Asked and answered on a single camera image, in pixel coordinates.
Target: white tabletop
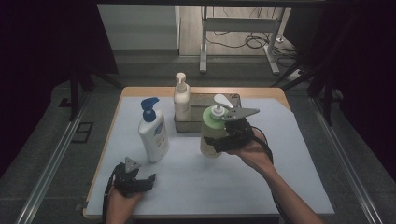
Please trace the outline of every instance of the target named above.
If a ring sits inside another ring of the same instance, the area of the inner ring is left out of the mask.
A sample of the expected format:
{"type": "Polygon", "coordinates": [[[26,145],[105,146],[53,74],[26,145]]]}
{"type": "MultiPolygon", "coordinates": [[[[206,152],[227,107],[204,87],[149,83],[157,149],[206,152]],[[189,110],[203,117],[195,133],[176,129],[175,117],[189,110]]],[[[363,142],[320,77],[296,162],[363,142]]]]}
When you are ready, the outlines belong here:
{"type": "MultiPolygon", "coordinates": [[[[154,164],[137,133],[140,102],[147,97],[123,97],[94,180],[84,215],[102,215],[103,194],[114,167],[129,157],[142,164],[138,179],[157,174],[154,187],[134,210],[135,217],[256,217],[278,212],[264,179],[236,156],[216,159],[201,154],[198,133],[177,133],[173,99],[160,97],[170,148],[154,164]]],[[[242,106],[259,108],[247,120],[264,131],[279,174],[318,214],[333,214],[292,112],[275,99],[242,99],[242,106]]]]}

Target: white wall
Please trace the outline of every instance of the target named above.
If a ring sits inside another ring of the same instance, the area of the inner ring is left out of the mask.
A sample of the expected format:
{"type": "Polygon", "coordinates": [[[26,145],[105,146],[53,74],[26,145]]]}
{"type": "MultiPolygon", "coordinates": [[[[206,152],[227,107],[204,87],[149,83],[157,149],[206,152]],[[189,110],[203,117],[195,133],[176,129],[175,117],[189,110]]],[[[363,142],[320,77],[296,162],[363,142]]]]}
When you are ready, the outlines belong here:
{"type": "Polygon", "coordinates": [[[113,50],[178,49],[178,6],[98,5],[113,50]]]}

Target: person's right arm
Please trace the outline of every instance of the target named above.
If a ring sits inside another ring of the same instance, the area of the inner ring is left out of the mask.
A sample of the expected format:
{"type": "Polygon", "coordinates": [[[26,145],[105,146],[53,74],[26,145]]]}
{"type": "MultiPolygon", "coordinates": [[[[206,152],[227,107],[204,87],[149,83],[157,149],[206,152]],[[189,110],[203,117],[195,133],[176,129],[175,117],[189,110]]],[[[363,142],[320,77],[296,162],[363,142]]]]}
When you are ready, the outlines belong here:
{"type": "MultiPolygon", "coordinates": [[[[261,133],[254,130],[256,136],[265,141],[261,133]]],[[[294,192],[294,190],[277,173],[274,165],[260,144],[251,141],[244,148],[233,150],[229,154],[236,155],[248,166],[259,172],[266,180],[277,202],[292,223],[324,223],[323,220],[294,192]]]]}

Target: wooden floor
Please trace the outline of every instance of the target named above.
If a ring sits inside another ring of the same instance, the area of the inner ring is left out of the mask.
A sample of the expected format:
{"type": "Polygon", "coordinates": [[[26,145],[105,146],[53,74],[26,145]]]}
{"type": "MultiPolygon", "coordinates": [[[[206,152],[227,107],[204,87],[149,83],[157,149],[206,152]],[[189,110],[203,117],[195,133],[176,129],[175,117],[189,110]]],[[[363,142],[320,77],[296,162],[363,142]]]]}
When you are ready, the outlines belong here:
{"type": "MultiPolygon", "coordinates": [[[[276,18],[280,8],[269,7],[208,7],[207,17],[236,17],[236,18],[276,18]]],[[[202,40],[202,14],[201,7],[180,7],[180,55],[199,55],[202,40]]],[[[283,34],[283,30],[287,23],[290,14],[290,9],[287,8],[283,16],[282,25],[279,29],[278,36],[283,34]]],[[[263,48],[252,49],[245,45],[242,48],[230,48],[219,44],[212,44],[217,42],[228,46],[241,46],[246,43],[247,36],[250,33],[231,32],[220,35],[222,32],[207,32],[206,50],[207,55],[264,55],[263,48]]],[[[254,33],[254,36],[265,37],[264,34],[254,33]]],[[[257,41],[250,41],[249,44],[253,47],[260,45],[257,41]]],[[[276,46],[285,47],[288,43],[276,43],[276,46]]]]}

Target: gray carpet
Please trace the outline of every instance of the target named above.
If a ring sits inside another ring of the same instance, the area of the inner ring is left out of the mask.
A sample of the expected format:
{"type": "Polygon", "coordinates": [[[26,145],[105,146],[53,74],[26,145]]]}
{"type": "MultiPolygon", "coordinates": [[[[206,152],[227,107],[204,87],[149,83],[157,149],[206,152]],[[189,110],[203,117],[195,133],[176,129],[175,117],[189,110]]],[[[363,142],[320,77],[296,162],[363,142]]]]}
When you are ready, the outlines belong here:
{"type": "MultiPolygon", "coordinates": [[[[120,75],[112,75],[112,77],[127,86],[174,86],[177,72],[185,72],[188,83],[192,86],[258,87],[268,86],[276,80],[276,77],[269,72],[269,67],[265,63],[255,61],[256,59],[247,60],[245,63],[212,59],[205,75],[199,74],[196,58],[183,60],[174,63],[158,62],[157,59],[120,63],[120,75]]],[[[92,134],[85,144],[70,144],[35,215],[34,223],[97,223],[99,221],[85,218],[80,210],[75,210],[75,207],[76,204],[84,203],[88,195],[120,97],[120,90],[100,78],[93,78],[96,88],[91,93],[81,120],[81,122],[93,122],[92,134]]],[[[287,97],[335,210],[334,216],[324,219],[327,223],[368,223],[335,157],[329,139],[318,122],[314,107],[305,94],[306,85],[307,83],[304,83],[287,91],[287,97]]],[[[52,102],[46,114],[18,158],[0,179],[1,223],[15,222],[53,149],[62,137],[70,116],[69,108],[58,107],[63,98],[69,98],[68,83],[54,89],[52,102]]],[[[396,220],[393,212],[396,211],[394,181],[385,172],[370,148],[351,128],[336,104],[332,109],[332,121],[358,175],[373,197],[383,222],[394,223],[396,220]]]]}

